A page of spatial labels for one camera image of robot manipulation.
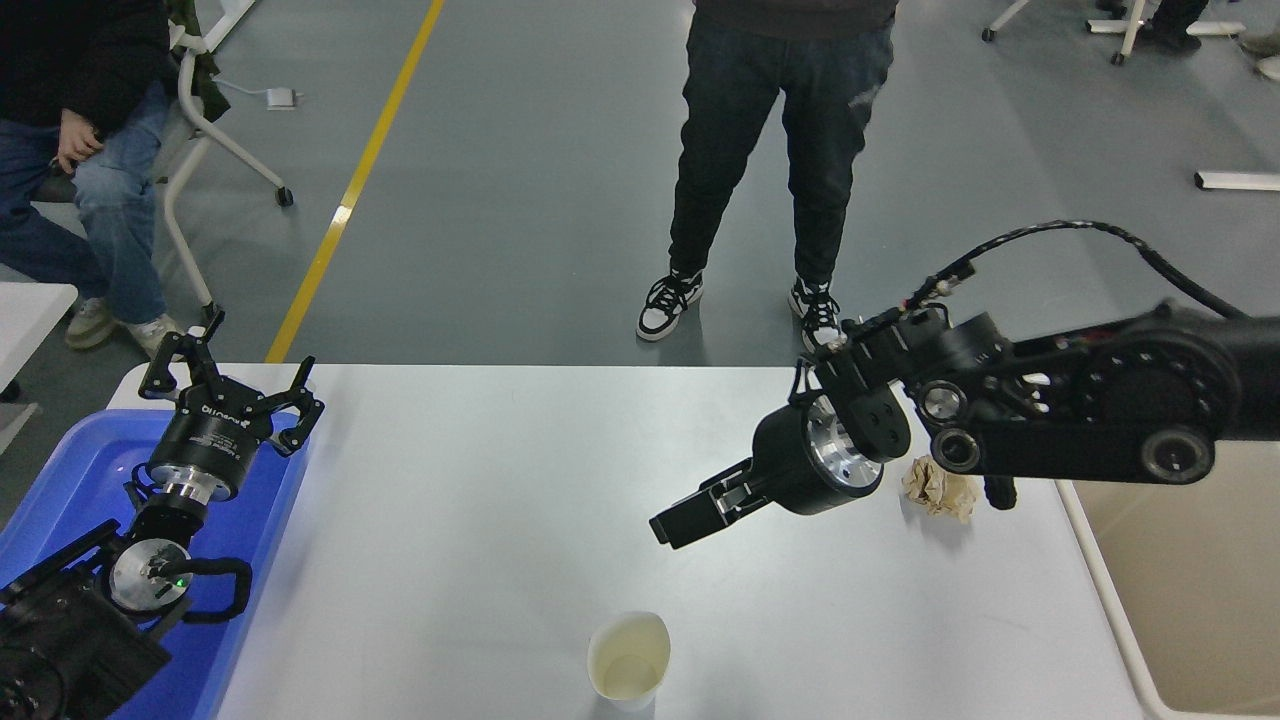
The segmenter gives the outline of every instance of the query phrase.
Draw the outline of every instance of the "beige bin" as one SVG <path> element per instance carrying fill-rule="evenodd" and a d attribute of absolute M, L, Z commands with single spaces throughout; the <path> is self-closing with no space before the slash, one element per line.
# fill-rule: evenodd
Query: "beige bin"
<path fill-rule="evenodd" d="M 1148 715 L 1280 720 L 1280 443 L 1219 443 L 1188 487 L 1059 491 Z"/>

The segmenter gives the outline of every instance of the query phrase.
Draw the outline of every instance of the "crumpled paper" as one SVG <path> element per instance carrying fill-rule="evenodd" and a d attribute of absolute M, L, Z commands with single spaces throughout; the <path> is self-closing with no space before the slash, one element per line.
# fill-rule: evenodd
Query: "crumpled paper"
<path fill-rule="evenodd" d="M 925 455 L 911 462 L 902 477 L 906 497 L 924 506 L 929 515 L 947 514 L 968 523 L 978 501 L 978 483 L 968 475 L 948 473 Z"/>

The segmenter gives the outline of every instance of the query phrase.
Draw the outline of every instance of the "blue plastic tray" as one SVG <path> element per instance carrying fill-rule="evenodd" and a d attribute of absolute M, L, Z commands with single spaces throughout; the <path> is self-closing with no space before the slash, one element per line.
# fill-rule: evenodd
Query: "blue plastic tray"
<path fill-rule="evenodd" d="M 104 520 L 114 518 L 120 521 L 119 532 L 127 530 L 133 507 L 122 486 L 133 466 L 151 456 L 172 418 L 173 413 L 163 410 L 106 410 L 72 428 L 0 533 L 0 583 Z M 170 630 L 160 644 L 173 660 L 113 720 L 207 720 L 218 714 L 305 469 L 305 450 L 284 459 L 262 447 L 239 496 L 210 505 L 191 553 L 247 560 L 253 566 L 248 609 L 230 623 L 179 624 Z M 232 585 L 229 578 L 197 578 L 189 591 L 192 607 L 225 607 Z"/>

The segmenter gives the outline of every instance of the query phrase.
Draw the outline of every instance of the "paper cup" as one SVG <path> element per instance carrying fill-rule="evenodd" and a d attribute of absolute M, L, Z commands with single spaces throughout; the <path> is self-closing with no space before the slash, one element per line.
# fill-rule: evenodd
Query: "paper cup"
<path fill-rule="evenodd" d="M 653 612 L 623 612 L 602 625 L 586 647 L 595 692 L 632 712 L 653 702 L 671 660 L 671 635 Z"/>

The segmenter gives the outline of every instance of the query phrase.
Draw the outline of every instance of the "power adapter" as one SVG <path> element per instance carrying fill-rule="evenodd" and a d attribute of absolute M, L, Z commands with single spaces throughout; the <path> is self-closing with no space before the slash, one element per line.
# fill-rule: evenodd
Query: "power adapter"
<path fill-rule="evenodd" d="M 273 87 L 266 91 L 268 110 L 293 110 L 298 106 L 298 96 L 288 87 Z"/>

